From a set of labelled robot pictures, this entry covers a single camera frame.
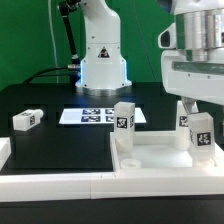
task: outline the green wall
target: green wall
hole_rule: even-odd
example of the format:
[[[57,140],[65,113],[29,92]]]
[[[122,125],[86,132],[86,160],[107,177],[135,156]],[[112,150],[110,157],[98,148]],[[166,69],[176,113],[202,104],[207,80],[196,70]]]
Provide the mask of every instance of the green wall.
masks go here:
[[[57,11],[58,2],[61,1],[52,0],[58,64],[67,65],[70,63],[70,52],[63,22]],[[136,82],[155,81],[147,59],[149,56],[157,81],[161,81],[161,50],[157,46],[157,37],[168,27],[173,17],[164,12],[155,0],[106,2],[121,17],[122,55],[128,63],[128,78]],[[133,2],[139,25],[136,22]],[[71,20],[74,35],[77,37],[78,52],[83,57],[85,35],[82,13],[80,11],[73,13]],[[35,72],[55,66],[48,0],[1,0],[0,32],[0,89],[10,84],[21,83]]]

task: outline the white paper sheet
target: white paper sheet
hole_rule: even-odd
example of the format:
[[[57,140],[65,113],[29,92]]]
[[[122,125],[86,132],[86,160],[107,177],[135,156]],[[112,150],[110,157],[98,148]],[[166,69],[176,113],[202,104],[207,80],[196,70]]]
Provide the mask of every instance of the white paper sheet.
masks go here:
[[[59,124],[110,124],[113,118],[113,108],[64,109]],[[135,108],[135,123],[146,123],[139,107]]]

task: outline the black table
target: black table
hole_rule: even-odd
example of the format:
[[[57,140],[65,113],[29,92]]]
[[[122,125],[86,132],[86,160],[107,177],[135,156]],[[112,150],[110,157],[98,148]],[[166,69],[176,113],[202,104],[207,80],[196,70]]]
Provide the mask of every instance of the black table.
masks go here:
[[[134,102],[147,120],[136,124],[136,131],[174,130],[177,100],[161,83],[134,84],[130,93],[116,97],[77,94],[67,84],[9,86],[0,93],[0,136],[10,137],[12,154],[0,175],[112,171],[113,125],[60,125],[63,109]],[[14,131],[12,116],[26,109],[42,109],[41,124]],[[222,108],[200,102],[199,109],[214,117],[222,145]],[[0,223],[223,223],[223,206],[222,195],[0,203]]]

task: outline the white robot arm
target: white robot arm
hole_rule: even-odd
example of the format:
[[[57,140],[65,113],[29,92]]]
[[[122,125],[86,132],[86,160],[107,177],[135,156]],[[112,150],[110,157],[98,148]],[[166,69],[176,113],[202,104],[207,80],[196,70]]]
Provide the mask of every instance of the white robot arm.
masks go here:
[[[158,0],[175,16],[159,36],[167,92],[224,105],[224,1]]]
[[[86,55],[81,61],[77,91],[108,96],[117,95],[131,86],[127,80],[126,61],[121,56],[118,14],[105,0],[67,0],[64,3],[65,14],[80,7],[85,20]]]

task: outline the white platform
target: white platform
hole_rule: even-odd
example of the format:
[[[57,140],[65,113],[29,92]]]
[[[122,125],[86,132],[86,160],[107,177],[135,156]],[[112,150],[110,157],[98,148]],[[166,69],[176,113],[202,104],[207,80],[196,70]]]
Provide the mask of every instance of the white platform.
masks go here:
[[[9,138],[0,138],[0,170],[11,154],[11,144]]]
[[[0,176],[0,201],[39,201],[224,194],[224,153],[216,145],[215,166],[193,167],[186,149],[175,148],[176,132],[137,132],[134,149],[118,153],[111,133],[114,172]],[[122,169],[136,159],[139,169]]]

